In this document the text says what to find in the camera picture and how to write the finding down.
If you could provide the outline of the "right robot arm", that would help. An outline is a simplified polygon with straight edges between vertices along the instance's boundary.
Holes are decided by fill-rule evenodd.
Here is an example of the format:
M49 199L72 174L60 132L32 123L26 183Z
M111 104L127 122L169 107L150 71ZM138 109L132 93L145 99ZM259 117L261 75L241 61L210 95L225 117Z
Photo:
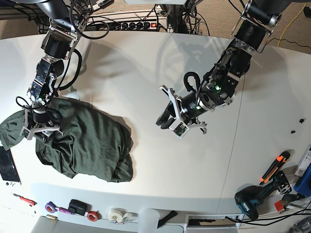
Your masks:
M32 3L49 17L50 26L41 46L45 55L37 64L35 79L27 92L31 104L24 107L25 125L20 132L27 140L35 135L47 139L60 132L62 117L49 108L49 104L57 92L55 84L64 72L64 62L76 50L91 9L82 0L73 0L70 5L63 0L34 0Z

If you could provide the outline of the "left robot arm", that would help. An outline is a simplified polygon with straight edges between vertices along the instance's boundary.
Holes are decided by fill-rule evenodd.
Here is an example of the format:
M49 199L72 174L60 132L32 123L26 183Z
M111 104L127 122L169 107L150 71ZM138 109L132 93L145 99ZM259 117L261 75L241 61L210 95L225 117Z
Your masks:
M218 107L230 105L240 78L250 68L254 52L262 53L290 0L249 0L232 30L232 41L212 69L200 78L189 71L183 77L188 94L178 96L172 88L160 87L170 102L156 121L182 138L192 128L207 132L198 117Z

